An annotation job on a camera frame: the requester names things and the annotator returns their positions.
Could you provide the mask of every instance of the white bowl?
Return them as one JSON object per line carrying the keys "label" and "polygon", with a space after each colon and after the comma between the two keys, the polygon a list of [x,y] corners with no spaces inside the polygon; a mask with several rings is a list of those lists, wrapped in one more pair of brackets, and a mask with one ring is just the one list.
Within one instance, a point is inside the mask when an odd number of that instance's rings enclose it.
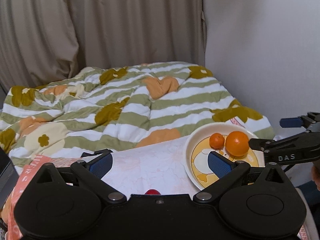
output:
{"label": "white bowl", "polygon": [[[193,184],[195,184],[200,190],[203,190],[204,187],[198,182],[191,168],[191,155],[193,153],[193,150],[195,149],[195,147],[198,145],[199,142],[201,142],[203,139],[210,137],[213,133],[218,132],[224,135],[228,135],[233,131],[244,132],[249,139],[257,138],[257,136],[255,136],[253,133],[249,132],[247,129],[243,128],[242,126],[224,123],[224,122],[215,122],[215,123],[209,123],[199,127],[193,133],[191,133],[189,138],[187,139],[183,148],[184,167]],[[260,151],[253,151],[253,152],[257,157],[259,167],[264,167],[265,163],[264,163],[263,153]]]}

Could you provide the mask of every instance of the bowl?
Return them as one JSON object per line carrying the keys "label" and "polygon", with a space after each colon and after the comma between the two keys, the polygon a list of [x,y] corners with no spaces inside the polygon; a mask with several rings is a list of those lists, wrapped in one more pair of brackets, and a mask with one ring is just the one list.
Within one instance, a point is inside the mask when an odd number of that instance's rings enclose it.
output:
{"label": "bowl", "polygon": [[210,151],[216,151],[231,161],[244,160],[251,166],[265,166],[263,152],[249,149],[247,155],[234,157],[225,150],[225,147],[221,150],[215,150],[209,146],[209,137],[213,133],[220,133],[226,138],[227,135],[233,131],[241,131],[245,133],[249,139],[257,138],[257,136],[242,126],[215,122],[199,127],[191,133],[187,139],[183,148],[184,166],[189,178],[200,190],[203,190],[219,179],[211,170],[208,171],[207,156]]}

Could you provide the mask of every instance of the pink label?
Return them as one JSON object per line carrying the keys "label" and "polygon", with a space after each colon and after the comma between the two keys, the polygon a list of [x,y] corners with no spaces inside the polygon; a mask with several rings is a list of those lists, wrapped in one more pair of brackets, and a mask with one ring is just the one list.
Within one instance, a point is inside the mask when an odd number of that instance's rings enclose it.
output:
{"label": "pink label", "polygon": [[235,117],[231,118],[230,121],[231,121],[233,124],[236,124],[236,125],[239,125],[239,126],[244,127],[243,125],[241,125],[241,124],[237,121],[237,119],[236,119]]}
{"label": "pink label", "polygon": [[12,191],[12,200],[11,200],[11,208],[8,218],[8,234],[7,239],[8,240],[19,240],[22,237],[22,234],[18,228],[18,225],[13,217],[13,210],[14,207],[20,198],[23,191],[28,186],[29,182],[32,180],[34,175],[38,172],[40,167],[44,163],[53,163],[56,167],[69,167],[72,163],[79,160],[79,158],[57,158],[52,159],[48,156],[44,155],[37,155],[34,160],[30,163],[30,165],[26,165],[23,168],[23,171],[17,181],[16,186],[14,187]]}
{"label": "pink label", "polygon": [[300,234],[300,237],[302,240],[309,240],[309,237],[308,237],[308,234],[307,234],[307,231],[304,227],[304,224],[302,225],[300,231],[299,231],[299,234]]}

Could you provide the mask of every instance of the screw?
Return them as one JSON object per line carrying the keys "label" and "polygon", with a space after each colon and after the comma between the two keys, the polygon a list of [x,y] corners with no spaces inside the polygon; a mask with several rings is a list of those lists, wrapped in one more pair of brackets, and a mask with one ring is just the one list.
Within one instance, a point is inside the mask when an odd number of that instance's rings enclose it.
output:
{"label": "screw", "polygon": [[84,165],[86,164],[86,162],[84,160],[77,160],[77,163],[81,164],[81,165]]}
{"label": "screw", "polygon": [[210,198],[212,198],[212,195],[208,192],[199,192],[196,195],[196,198],[199,200],[205,201],[205,200],[209,200]]}
{"label": "screw", "polygon": [[124,197],[124,195],[121,193],[121,192],[112,192],[108,195],[108,198],[110,200],[113,200],[113,201],[117,201],[117,200],[120,200]]}
{"label": "screw", "polygon": [[162,198],[159,198],[156,200],[156,204],[163,204],[164,200]]}

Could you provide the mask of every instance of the robotic arm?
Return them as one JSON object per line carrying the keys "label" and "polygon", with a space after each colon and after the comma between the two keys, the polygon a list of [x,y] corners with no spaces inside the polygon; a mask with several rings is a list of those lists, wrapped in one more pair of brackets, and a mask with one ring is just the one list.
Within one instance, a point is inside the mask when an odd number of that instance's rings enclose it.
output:
{"label": "robotic arm", "polygon": [[317,166],[320,159],[320,113],[309,112],[296,118],[284,118],[280,120],[280,126],[304,127],[306,131],[280,141],[251,139],[250,148],[263,151],[265,163],[290,165],[314,162]]}

